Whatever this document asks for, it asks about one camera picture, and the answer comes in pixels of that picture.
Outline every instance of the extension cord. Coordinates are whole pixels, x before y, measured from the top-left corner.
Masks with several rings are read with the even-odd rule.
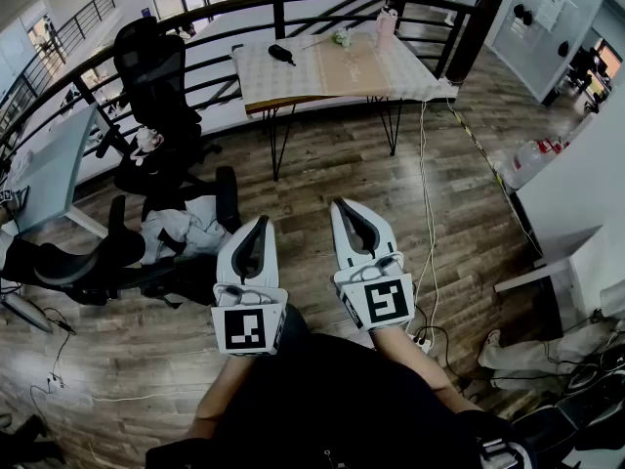
[[[408,336],[410,337],[410,340],[414,342],[414,345],[417,346],[418,348],[421,348],[421,351],[423,351],[426,355],[432,349],[432,341],[430,339],[422,338],[421,340],[419,339],[415,340],[414,335],[408,334]]]

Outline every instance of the railing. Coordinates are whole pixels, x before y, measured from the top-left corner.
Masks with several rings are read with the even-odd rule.
[[[92,0],[58,31],[51,33],[46,44],[35,46],[37,53],[0,103],[0,134],[46,90],[67,57],[114,7],[113,0]]]
[[[343,2],[341,2],[340,4],[335,5],[334,7],[328,9],[327,11],[325,11],[322,14],[319,14],[318,17],[319,18],[327,18],[327,17],[336,17],[339,18],[341,15],[337,14],[339,11],[342,11],[343,9],[346,9],[348,7],[350,7],[351,5],[353,5],[354,3],[356,3],[358,0],[344,0]],[[380,4],[379,0],[369,0],[367,2],[364,2],[363,4],[357,6],[356,8],[348,11],[347,13],[345,13],[345,16],[356,16],[358,13],[360,13],[361,11],[364,11],[365,9],[370,9],[373,6],[377,6]],[[379,11],[376,10],[375,12],[373,12],[372,14],[369,14],[369,16],[373,16],[373,15],[377,15]],[[316,29],[315,31],[313,31],[311,34],[313,35],[318,35],[320,33],[323,33],[325,31],[327,31],[328,29],[331,29],[332,27],[341,24],[342,20],[334,20],[329,22],[328,24],[325,24],[323,27],[321,27],[320,29]],[[346,28],[354,28],[358,25],[362,24],[361,22],[355,21],[352,22],[350,24],[348,24],[347,26],[345,26]],[[298,36],[301,35],[302,33],[304,33],[305,31],[309,30],[310,28],[312,28],[314,26],[314,22],[309,22],[308,24],[304,24],[300,27],[298,27],[296,30],[290,32],[288,35],[286,35],[287,38],[292,38],[294,36]],[[227,92],[229,89],[231,89],[231,87],[238,81],[238,77],[234,78],[233,80],[231,80],[230,82],[226,83],[219,91],[217,91],[213,97],[211,99],[217,99],[220,98],[225,92]],[[241,95],[241,90],[240,88],[232,91],[232,94],[237,94],[238,96]],[[232,99],[227,100],[227,101],[222,101],[223,105],[226,105],[227,103],[229,103],[230,101],[233,101]]]
[[[299,18],[294,20],[288,20],[284,16],[284,4],[288,2],[302,2],[308,0],[229,0],[226,2],[219,2],[217,4],[213,4],[207,7],[203,7],[200,9],[196,9],[190,11],[188,13],[184,13],[178,16],[175,16],[169,20],[160,22],[157,27],[160,32],[167,32],[172,29],[178,28],[185,24],[188,24],[193,21],[198,21],[201,19],[206,19],[213,17],[215,15],[227,14],[235,11],[240,11],[242,9],[251,9],[251,8],[259,8],[263,6],[271,6],[272,7],[272,22],[267,22],[264,24],[252,25],[247,27],[241,27],[238,29],[233,29],[230,31],[226,31],[223,33],[218,33],[214,35],[210,35],[199,40],[195,40],[187,43],[187,48],[196,48],[202,47],[205,44],[216,42],[228,37],[232,37],[235,35],[241,35],[245,33],[250,33],[253,31],[259,31],[264,29],[274,29],[274,36],[276,39],[284,38],[286,36],[286,26],[290,25],[309,25],[315,24],[319,22],[337,22],[337,21],[351,21],[352,23],[357,22],[365,22],[365,21],[375,21],[375,16],[370,15],[344,15],[344,16],[316,16],[312,18]],[[452,82],[462,82],[466,76],[468,75],[473,62],[478,56],[479,48],[483,43],[483,40],[490,29],[490,26],[494,20],[494,17],[499,8],[499,4],[501,0],[480,0],[479,5],[477,7],[469,7],[463,4],[448,2],[445,0],[372,0],[378,2],[388,2],[393,5],[403,6],[406,3],[430,6],[441,8],[446,11],[455,11],[457,13],[455,24],[450,26],[444,21],[429,21],[429,20],[420,20],[420,19],[411,19],[400,17],[399,22],[414,22],[427,26],[438,26],[443,28],[449,28],[449,34],[444,41],[443,49],[440,55],[428,55],[428,56],[417,56],[421,59],[429,59],[436,60],[437,65],[435,68],[435,76],[441,77],[442,73],[446,68],[446,77]],[[469,16],[467,24],[465,26],[465,31],[462,34],[460,41],[456,46],[456,42],[458,36],[460,35],[460,31],[463,25],[463,21],[465,17]],[[431,39],[420,38],[420,37],[411,37],[411,36],[402,36],[402,40],[410,41],[410,42],[425,42],[432,43]],[[455,54],[451,57],[452,50],[455,47]],[[108,85],[112,82],[119,81],[119,75],[113,74],[109,78],[101,81],[97,85],[87,87],[84,81],[81,78],[81,75],[94,68],[103,62],[111,59],[114,55],[113,47],[110,46],[100,52],[98,52],[95,56],[85,61],[83,64],[79,65],[68,74],[66,74],[61,80],[57,81],[53,85],[51,85],[46,92],[44,92],[41,96],[39,96],[35,102],[29,106],[18,119],[16,119],[10,127],[8,127],[5,134],[0,136],[0,146],[7,145],[12,134],[14,134],[26,121],[27,119],[40,107],[42,107],[46,102],[51,100],[58,92],[60,92],[63,88],[67,87],[70,84],[74,84],[80,93],[80,97],[74,99],[71,103],[62,107],[51,116],[49,116],[46,120],[44,120],[38,127],[32,130],[28,135],[22,137],[18,144],[15,146],[8,148],[7,153],[2,158],[2,167],[4,170],[8,170],[10,166],[10,159],[13,157],[15,152],[23,146],[29,139],[34,137],[39,130],[44,128],[48,123],[50,123],[57,116],[67,112],[76,103],[84,100],[88,104],[96,103],[96,98],[94,93],[99,89],[102,89],[103,86]],[[201,68],[210,67],[214,64],[221,64],[225,62],[231,61],[230,55],[228,56],[219,56],[217,58],[212,58],[197,64],[191,64],[185,67],[185,73],[196,71]],[[226,75],[220,78],[215,78],[200,84],[193,85],[191,87],[186,87],[185,93],[188,94],[190,92],[199,91],[208,87],[217,86],[227,84],[234,79],[234,75]],[[240,97],[240,94],[230,94],[225,96],[220,96],[218,98],[210,97],[206,101],[202,101],[197,103],[192,108],[196,110],[205,109],[212,105],[217,105],[219,103],[229,101],[231,99],[237,99]],[[111,105],[117,104],[119,101],[124,99],[124,95],[117,96],[114,99],[110,99],[105,103],[100,104],[99,111],[101,115],[104,117],[104,120],[108,124],[109,132],[106,134],[106,138],[110,142],[110,144],[116,148],[124,148],[125,141],[123,139],[129,135],[134,134],[140,127],[137,125],[136,127],[129,129],[125,132],[119,133],[115,124],[120,122],[121,120],[132,115],[132,111],[125,112],[121,115],[118,115],[112,119],[110,119],[105,112],[105,108]],[[98,148],[89,149],[85,152],[85,155],[97,151]]]

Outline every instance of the table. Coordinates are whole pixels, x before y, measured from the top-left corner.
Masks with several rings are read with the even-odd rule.
[[[535,266],[539,269],[497,283],[494,288],[496,292],[500,292],[542,277],[568,272],[573,304],[579,314],[587,318],[596,309],[601,309],[606,302],[606,294],[602,294],[602,291],[625,280],[623,252],[625,252],[625,225],[621,221],[610,220],[570,255],[553,262],[538,261]],[[625,308],[625,292],[622,300],[622,306]],[[604,309],[612,314],[613,307]]]
[[[19,180],[7,185],[13,190],[28,186],[25,206],[15,218],[20,234],[65,216],[96,236],[108,235],[104,226],[72,204],[78,168],[94,124],[106,131],[95,104],[72,114],[50,131],[52,142],[32,156]]]
[[[303,35],[272,42],[260,42],[236,48],[232,58],[239,77],[245,112],[263,113],[270,136],[273,179],[277,181],[282,156],[291,127],[291,116],[282,150],[277,153],[277,112],[281,107],[338,97],[366,97],[380,105],[386,99],[397,100],[395,127],[388,109],[380,111],[391,155],[395,154],[401,106],[404,100],[430,101],[455,98],[457,88],[434,78],[430,71],[396,37],[379,50],[375,34],[354,33],[349,49],[329,37]],[[276,60],[268,53],[272,44],[293,54],[292,64]]]

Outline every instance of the white desk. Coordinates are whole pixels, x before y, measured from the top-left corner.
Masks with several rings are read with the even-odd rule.
[[[625,225],[610,221],[594,232],[571,255],[526,275],[495,285],[495,291],[568,272],[572,282],[571,296],[575,309],[583,318],[602,306],[601,291],[625,279],[625,264],[620,262],[625,252]]]
[[[13,190],[28,186],[25,206],[16,214],[21,234],[65,216],[94,235],[106,237],[104,226],[72,204],[78,168],[95,123],[106,130],[96,105],[72,114],[51,130],[52,142],[32,156],[20,179],[8,185]]]

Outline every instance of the person's arm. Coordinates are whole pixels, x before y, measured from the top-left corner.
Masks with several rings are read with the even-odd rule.
[[[380,353],[389,360],[417,372],[451,411],[458,413],[465,410],[481,410],[455,390],[444,370],[421,351],[402,328],[398,326],[380,328],[372,330],[370,335]]]
[[[245,382],[254,357],[229,357],[219,376],[197,407],[185,438],[212,438],[234,393]]]

